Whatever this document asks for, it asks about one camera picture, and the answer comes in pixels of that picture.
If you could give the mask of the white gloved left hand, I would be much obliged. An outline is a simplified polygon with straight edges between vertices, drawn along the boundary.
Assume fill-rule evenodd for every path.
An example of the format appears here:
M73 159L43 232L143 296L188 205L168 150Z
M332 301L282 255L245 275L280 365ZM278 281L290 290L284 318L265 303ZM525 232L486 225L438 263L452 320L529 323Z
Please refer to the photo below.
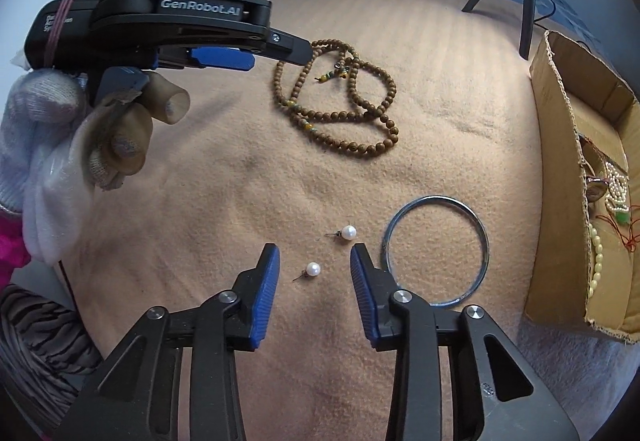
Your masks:
M109 69L96 105L85 83L38 69L12 86L1 120L1 273L50 265L75 245L96 190L144 166L154 122L179 122L190 95L157 72Z

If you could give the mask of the striped sleeve forearm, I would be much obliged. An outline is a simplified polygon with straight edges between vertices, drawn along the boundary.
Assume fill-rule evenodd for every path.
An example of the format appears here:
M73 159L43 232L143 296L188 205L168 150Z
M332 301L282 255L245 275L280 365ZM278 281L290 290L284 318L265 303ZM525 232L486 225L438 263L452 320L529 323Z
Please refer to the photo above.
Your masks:
M102 361L77 312L14 284L2 289L1 382L43 435Z

